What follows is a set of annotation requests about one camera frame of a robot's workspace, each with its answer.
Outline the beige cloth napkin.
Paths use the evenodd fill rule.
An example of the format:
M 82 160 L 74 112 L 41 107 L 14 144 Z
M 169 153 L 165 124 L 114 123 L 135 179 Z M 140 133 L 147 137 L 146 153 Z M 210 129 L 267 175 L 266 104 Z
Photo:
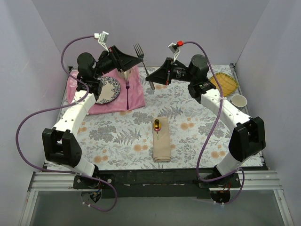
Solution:
M 153 160 L 155 162 L 170 162 L 171 161 L 171 141 L 169 122 L 166 116 L 153 118 L 152 126 L 155 119 L 159 119 L 162 128 L 159 132 L 159 139 L 157 139 L 156 132 L 153 130 Z

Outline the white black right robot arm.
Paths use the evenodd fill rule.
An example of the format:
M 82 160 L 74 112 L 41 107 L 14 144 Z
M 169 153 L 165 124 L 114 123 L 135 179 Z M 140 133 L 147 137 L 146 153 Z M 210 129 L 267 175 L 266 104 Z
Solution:
M 163 65 L 146 77 L 147 81 L 169 85 L 172 80 L 188 82 L 190 96 L 217 116 L 232 133 L 228 145 L 229 153 L 214 168 L 210 177 L 204 181 L 213 182 L 218 187 L 226 186 L 230 175 L 253 155 L 266 147 L 264 121 L 238 110 L 231 102 L 221 96 L 216 86 L 209 81 L 208 60 L 196 54 L 189 66 L 172 58 L 166 58 Z

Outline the iridescent spoon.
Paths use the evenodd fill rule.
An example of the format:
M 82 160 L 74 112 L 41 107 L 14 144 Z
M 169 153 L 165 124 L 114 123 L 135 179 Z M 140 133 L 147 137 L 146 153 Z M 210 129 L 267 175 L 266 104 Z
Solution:
M 159 119 L 155 119 L 153 122 L 153 130 L 156 132 L 157 139 L 159 139 L 159 132 L 162 128 L 162 124 Z

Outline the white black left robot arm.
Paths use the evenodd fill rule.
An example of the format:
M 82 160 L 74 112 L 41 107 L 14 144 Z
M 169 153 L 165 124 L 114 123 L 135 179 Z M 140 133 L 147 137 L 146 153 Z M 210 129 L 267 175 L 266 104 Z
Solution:
M 100 77 L 113 70 L 125 72 L 141 62 L 141 58 L 121 52 L 116 46 L 101 53 L 98 60 L 87 52 L 77 58 L 79 80 L 72 106 L 51 129 L 44 129 L 42 141 L 46 160 L 82 174 L 89 188 L 96 188 L 100 177 L 95 165 L 82 156 L 76 136 L 90 108 L 99 98 L 103 84 Z

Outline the silver fork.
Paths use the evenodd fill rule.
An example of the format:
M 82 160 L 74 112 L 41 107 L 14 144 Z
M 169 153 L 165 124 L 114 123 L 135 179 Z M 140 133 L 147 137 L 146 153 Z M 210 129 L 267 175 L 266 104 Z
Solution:
M 139 43 L 134 44 L 134 50 L 135 50 L 135 52 L 137 54 L 137 57 L 142 60 L 142 64 L 143 64 L 145 72 L 146 72 L 146 77 L 148 77 L 150 74 L 147 71 L 147 68 L 146 68 L 146 65 L 145 65 L 145 62 L 144 62 L 144 52 L 143 52 L 143 50 L 142 50 L 142 48 L 141 48 L 141 46 L 140 46 Z

